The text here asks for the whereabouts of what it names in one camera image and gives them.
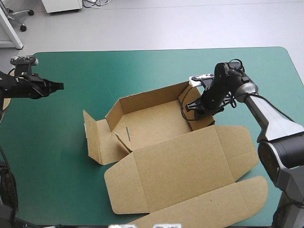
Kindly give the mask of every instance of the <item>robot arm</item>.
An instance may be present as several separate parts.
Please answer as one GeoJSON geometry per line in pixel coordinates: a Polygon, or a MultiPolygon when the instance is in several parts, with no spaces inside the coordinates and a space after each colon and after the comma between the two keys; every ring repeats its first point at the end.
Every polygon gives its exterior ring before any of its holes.
{"type": "Polygon", "coordinates": [[[35,56],[13,57],[10,63],[15,66],[15,76],[0,71],[0,116],[4,98],[39,99],[64,89],[63,83],[42,79],[32,73],[31,67],[38,64],[35,56]]]}
{"type": "Polygon", "coordinates": [[[274,185],[283,191],[272,226],[304,226],[304,127],[258,94],[258,87],[245,74],[240,60],[218,63],[214,75],[190,78],[192,86],[204,86],[202,96],[186,109],[195,118],[216,114],[234,99],[245,103],[261,127],[258,155],[274,185]]]}

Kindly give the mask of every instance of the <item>unfolded cardboard box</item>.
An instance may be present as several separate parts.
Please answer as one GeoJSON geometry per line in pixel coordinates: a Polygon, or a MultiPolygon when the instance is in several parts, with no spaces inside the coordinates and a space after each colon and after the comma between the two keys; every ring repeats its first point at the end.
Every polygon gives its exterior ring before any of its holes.
{"type": "MultiPolygon", "coordinates": [[[[182,117],[185,95],[184,106],[200,97],[197,88],[188,92],[190,88],[183,82],[120,98],[103,120],[84,111],[89,156],[101,165],[110,164],[131,151],[214,124],[211,115],[198,121],[182,117]]],[[[193,118],[193,111],[185,114],[193,118]]]]}
{"type": "Polygon", "coordinates": [[[264,206],[263,177],[236,183],[258,161],[247,128],[212,125],[136,149],[104,178],[114,213],[149,213],[139,228],[224,228],[264,206]]]}

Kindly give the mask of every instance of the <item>green table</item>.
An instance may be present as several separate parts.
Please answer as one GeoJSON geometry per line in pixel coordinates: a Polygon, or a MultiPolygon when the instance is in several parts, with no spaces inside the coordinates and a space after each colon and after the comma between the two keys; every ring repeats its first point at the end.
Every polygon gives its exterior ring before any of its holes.
{"type": "MultiPolygon", "coordinates": [[[[104,172],[87,156],[82,110],[101,119],[122,96],[212,73],[218,62],[243,60],[260,93],[304,124],[303,84],[281,47],[160,51],[37,53],[33,72],[56,82],[64,91],[39,100],[14,99],[0,126],[0,143],[16,176],[18,217],[36,224],[127,223],[140,215],[111,210],[104,172]]],[[[255,141],[260,128],[246,106],[227,107],[216,124],[245,125],[255,141]]],[[[269,181],[263,210],[238,225],[269,225],[280,191],[257,165],[244,179],[269,181]]]]}

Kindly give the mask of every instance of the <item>cardboard flap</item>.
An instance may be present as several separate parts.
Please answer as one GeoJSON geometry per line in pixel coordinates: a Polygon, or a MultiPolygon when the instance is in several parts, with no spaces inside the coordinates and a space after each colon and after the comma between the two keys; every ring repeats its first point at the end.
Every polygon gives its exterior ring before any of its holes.
{"type": "MultiPolygon", "coordinates": [[[[243,130],[238,130],[239,128],[243,129],[243,127],[235,127],[232,131],[226,131],[226,134],[232,134],[237,138],[239,134],[243,134],[243,130]]],[[[224,132],[221,131],[221,126],[213,125],[133,151],[132,158],[128,161],[134,160],[132,162],[137,166],[149,212],[158,211],[234,183],[235,176],[245,174],[246,170],[256,165],[254,162],[247,161],[247,159],[256,160],[254,158],[254,156],[257,157],[256,153],[245,156],[243,164],[229,163],[227,156],[232,161],[239,160],[233,156],[233,150],[230,150],[225,143],[222,144],[221,140],[225,138],[224,132]]],[[[234,143],[234,147],[239,151],[237,157],[247,154],[248,150],[254,150],[253,144],[250,144],[250,135],[246,135],[244,140],[249,145],[246,145],[245,150],[238,141],[234,143]]],[[[120,161],[106,172],[123,173],[121,170],[126,169],[127,166],[126,161],[123,164],[120,161]]],[[[107,185],[109,194],[113,188],[122,188],[120,182],[106,180],[106,182],[109,181],[112,181],[110,187],[107,185]]],[[[115,208],[122,204],[121,201],[125,204],[130,203],[129,194],[124,193],[124,198],[111,198],[111,204],[115,208]]],[[[135,212],[132,207],[120,212],[122,214],[140,213],[138,210],[135,212]]]]}
{"type": "Polygon", "coordinates": [[[249,130],[244,126],[216,126],[234,180],[255,167],[259,158],[249,130]]]}
{"type": "MultiPolygon", "coordinates": [[[[189,112],[186,111],[186,105],[192,101],[195,101],[197,98],[201,96],[199,90],[197,87],[188,86],[183,93],[179,96],[179,101],[183,105],[184,113],[188,119],[194,119],[194,110],[191,110],[189,112]]],[[[190,124],[190,127],[193,131],[210,126],[214,124],[213,116],[210,114],[202,119],[199,119],[197,121],[188,121],[190,124]]]]}
{"type": "Polygon", "coordinates": [[[127,149],[128,153],[131,153],[132,150],[127,146],[127,144],[119,137],[119,134],[117,132],[114,132],[116,135],[116,138],[118,139],[118,141],[120,141],[122,143],[122,145],[127,149]]]}
{"type": "MultiPolygon", "coordinates": [[[[115,133],[111,132],[105,119],[96,121],[85,110],[84,119],[89,157],[101,165],[107,165],[129,154],[117,140],[115,133]]],[[[118,123],[115,127],[118,132],[122,132],[123,129],[123,124],[118,123]]]]}
{"type": "Polygon", "coordinates": [[[116,101],[113,108],[108,112],[108,114],[105,116],[106,121],[108,122],[108,125],[111,129],[111,131],[114,130],[117,123],[120,121],[120,119],[123,116],[123,109],[120,103],[120,100],[116,101]]]}
{"type": "Polygon", "coordinates": [[[102,164],[102,153],[96,120],[93,119],[85,110],[83,113],[85,119],[85,136],[87,138],[89,157],[97,161],[99,164],[102,164]]]}
{"type": "Polygon", "coordinates": [[[132,153],[107,170],[104,179],[107,188],[111,189],[109,197],[114,213],[124,214],[130,208],[134,213],[149,212],[132,153]]]}
{"type": "Polygon", "coordinates": [[[145,228],[161,223],[181,223],[183,228],[225,228],[258,213],[267,194],[267,181],[256,177],[164,208],[130,224],[145,228]]]}
{"type": "Polygon", "coordinates": [[[179,99],[189,82],[182,82],[160,89],[151,90],[135,95],[120,98],[123,113],[136,112],[145,108],[161,105],[179,99]]]}

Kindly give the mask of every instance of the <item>office chair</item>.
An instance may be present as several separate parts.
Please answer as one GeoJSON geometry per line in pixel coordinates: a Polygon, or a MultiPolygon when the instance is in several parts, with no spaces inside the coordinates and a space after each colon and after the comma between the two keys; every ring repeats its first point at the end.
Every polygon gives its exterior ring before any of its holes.
{"type": "Polygon", "coordinates": [[[30,10],[25,9],[25,10],[14,12],[9,8],[5,8],[2,0],[0,0],[0,8],[3,10],[3,12],[4,12],[4,14],[5,14],[5,16],[7,17],[8,20],[12,20],[12,21],[20,24],[20,30],[22,32],[27,30],[27,27],[25,26],[25,24],[21,20],[17,19],[16,16],[21,14],[21,13],[25,13],[25,12],[27,12],[30,16],[32,16],[32,15],[34,15],[34,11],[32,11],[31,9],[30,10]]]}

